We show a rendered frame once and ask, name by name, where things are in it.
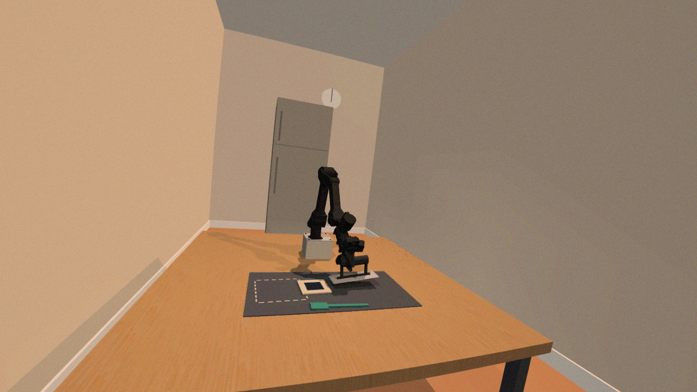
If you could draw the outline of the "cream square tile with dark square centre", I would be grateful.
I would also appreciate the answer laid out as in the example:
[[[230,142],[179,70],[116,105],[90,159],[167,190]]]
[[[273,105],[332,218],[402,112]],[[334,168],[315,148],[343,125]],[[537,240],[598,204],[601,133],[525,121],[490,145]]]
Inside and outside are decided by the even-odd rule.
[[[320,295],[332,293],[324,279],[298,280],[298,286],[303,295]]]

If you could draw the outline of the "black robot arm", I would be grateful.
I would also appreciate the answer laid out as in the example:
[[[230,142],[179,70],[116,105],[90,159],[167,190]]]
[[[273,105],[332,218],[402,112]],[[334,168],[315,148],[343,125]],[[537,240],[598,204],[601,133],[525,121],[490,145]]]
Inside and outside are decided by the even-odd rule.
[[[318,170],[318,178],[320,188],[317,197],[316,209],[311,213],[310,219],[307,221],[307,226],[310,229],[310,239],[323,239],[321,237],[321,228],[324,228],[328,218],[328,224],[335,226],[334,233],[336,238],[340,234],[348,234],[353,225],[355,225],[356,217],[349,212],[343,212],[340,206],[340,193],[338,172],[334,167],[320,167]],[[329,213],[326,215],[325,207],[328,198],[329,190]]]

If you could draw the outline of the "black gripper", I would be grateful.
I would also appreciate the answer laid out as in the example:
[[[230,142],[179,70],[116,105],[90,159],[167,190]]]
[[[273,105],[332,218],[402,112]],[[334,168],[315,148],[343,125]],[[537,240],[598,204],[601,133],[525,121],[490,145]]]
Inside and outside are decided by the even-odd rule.
[[[346,266],[346,268],[349,271],[352,271],[352,267],[355,266],[355,251],[358,248],[355,248],[356,245],[359,244],[359,238],[356,236],[351,237],[348,234],[340,234],[337,238],[336,244],[339,246],[339,253],[342,253],[341,255],[338,255],[336,259],[336,265],[340,265],[340,258],[346,258],[350,266]]]

